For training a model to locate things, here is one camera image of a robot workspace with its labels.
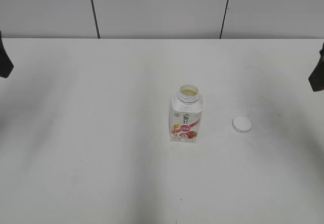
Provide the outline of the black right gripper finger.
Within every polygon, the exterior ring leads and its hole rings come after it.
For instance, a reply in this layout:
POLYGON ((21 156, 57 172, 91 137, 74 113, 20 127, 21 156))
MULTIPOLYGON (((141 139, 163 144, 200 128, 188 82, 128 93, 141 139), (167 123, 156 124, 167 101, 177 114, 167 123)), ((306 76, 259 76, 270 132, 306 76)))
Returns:
POLYGON ((323 91, 324 89, 324 45, 319 51, 320 59, 314 68, 313 72, 310 74, 308 81, 314 92, 323 91))

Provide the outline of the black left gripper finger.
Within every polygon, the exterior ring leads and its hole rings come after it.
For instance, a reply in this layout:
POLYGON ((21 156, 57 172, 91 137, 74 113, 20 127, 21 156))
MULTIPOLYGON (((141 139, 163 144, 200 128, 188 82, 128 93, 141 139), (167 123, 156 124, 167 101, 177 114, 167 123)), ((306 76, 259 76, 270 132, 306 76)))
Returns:
POLYGON ((0 32, 0 77, 8 78, 14 68, 13 63, 7 55, 2 41, 2 33, 0 32))

